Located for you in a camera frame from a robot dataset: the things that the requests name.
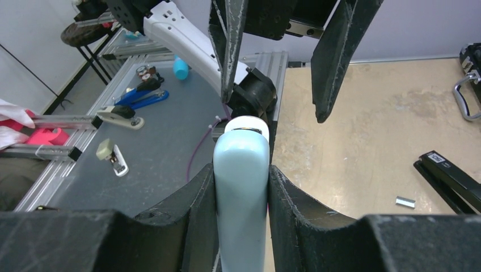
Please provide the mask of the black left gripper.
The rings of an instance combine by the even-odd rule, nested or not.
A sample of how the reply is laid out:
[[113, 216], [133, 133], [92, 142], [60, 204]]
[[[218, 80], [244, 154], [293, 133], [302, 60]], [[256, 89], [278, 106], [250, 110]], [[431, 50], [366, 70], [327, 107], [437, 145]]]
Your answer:
[[333, 0], [211, 1], [208, 32], [221, 72], [222, 103], [231, 98], [243, 32], [276, 41], [285, 35], [321, 37], [311, 58], [311, 85], [317, 122], [324, 123], [349, 63], [382, 3], [340, 1], [337, 6]]

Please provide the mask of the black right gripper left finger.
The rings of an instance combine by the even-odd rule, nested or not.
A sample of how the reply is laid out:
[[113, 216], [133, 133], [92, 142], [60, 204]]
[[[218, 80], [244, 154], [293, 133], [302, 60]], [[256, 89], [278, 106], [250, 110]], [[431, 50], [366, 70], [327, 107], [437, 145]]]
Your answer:
[[214, 171], [160, 203], [116, 210], [1, 213], [2, 271], [217, 271]]

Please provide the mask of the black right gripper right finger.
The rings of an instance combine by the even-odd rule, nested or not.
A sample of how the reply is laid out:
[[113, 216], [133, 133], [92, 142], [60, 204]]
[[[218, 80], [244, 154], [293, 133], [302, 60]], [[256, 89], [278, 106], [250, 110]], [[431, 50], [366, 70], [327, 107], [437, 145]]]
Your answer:
[[478, 215], [366, 215], [320, 203], [270, 166], [277, 271], [479, 271]]

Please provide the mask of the light blue stapler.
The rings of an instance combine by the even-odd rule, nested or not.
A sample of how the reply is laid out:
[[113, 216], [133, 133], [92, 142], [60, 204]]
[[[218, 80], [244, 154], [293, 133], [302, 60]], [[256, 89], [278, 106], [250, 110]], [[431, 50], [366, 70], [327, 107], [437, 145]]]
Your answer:
[[269, 129], [258, 117], [229, 121], [213, 153], [222, 271], [263, 271]]

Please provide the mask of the grey staple strip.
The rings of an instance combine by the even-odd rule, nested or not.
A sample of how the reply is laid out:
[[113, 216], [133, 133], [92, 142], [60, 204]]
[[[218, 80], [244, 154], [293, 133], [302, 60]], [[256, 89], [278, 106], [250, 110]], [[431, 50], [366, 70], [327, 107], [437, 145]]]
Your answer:
[[409, 209], [415, 209], [415, 203], [416, 203], [415, 200], [404, 198], [404, 197], [401, 197], [401, 196], [397, 196], [396, 199], [395, 199], [396, 205], [403, 206], [403, 207], [406, 207], [406, 208], [409, 208]]

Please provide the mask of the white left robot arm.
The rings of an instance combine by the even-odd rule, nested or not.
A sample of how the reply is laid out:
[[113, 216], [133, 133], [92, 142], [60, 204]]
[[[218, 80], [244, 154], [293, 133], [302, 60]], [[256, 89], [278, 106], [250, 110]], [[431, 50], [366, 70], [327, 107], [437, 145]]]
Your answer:
[[381, 1], [211, 1], [203, 33], [173, 1], [74, 1], [77, 22], [110, 12], [131, 32], [159, 42], [198, 72], [234, 117], [263, 117], [272, 81], [239, 60], [244, 34], [279, 41], [312, 37], [311, 90], [318, 123], [329, 118], [349, 63]]

